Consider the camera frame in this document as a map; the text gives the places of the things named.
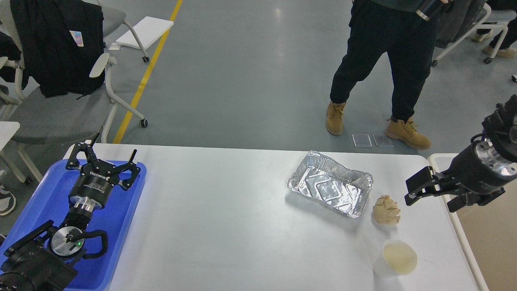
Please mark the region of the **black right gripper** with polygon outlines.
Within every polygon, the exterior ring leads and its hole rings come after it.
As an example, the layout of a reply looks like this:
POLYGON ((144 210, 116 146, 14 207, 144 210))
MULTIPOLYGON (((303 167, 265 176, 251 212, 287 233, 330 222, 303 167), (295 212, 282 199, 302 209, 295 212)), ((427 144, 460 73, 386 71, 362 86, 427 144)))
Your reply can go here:
POLYGON ((454 195, 447 207, 455 213, 464 206, 485 206, 505 193, 503 186, 516 179, 516 162, 504 158, 494 145, 475 141, 452 160, 442 173, 426 166, 406 180, 407 206, 428 196, 454 195))

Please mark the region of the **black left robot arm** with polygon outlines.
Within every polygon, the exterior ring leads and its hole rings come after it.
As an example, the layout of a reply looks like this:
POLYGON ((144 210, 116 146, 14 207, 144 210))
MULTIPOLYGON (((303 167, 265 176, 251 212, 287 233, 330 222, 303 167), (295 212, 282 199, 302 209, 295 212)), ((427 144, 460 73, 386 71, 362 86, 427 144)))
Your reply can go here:
POLYGON ((76 143, 54 164, 2 245, 2 291, 98 290, 114 271, 144 165, 99 159, 76 143))

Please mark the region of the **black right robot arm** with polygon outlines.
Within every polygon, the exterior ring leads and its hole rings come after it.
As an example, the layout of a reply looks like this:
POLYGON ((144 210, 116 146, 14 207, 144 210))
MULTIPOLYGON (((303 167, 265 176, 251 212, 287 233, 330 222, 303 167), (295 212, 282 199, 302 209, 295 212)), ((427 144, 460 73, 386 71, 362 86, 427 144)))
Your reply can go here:
POLYGON ((441 173, 424 167, 406 180, 407 206, 428 196, 452 195, 447 203, 454 213, 464 206, 485 206, 500 197, 504 186, 517 177, 517 99, 496 105, 482 122, 483 132, 456 155, 441 173))

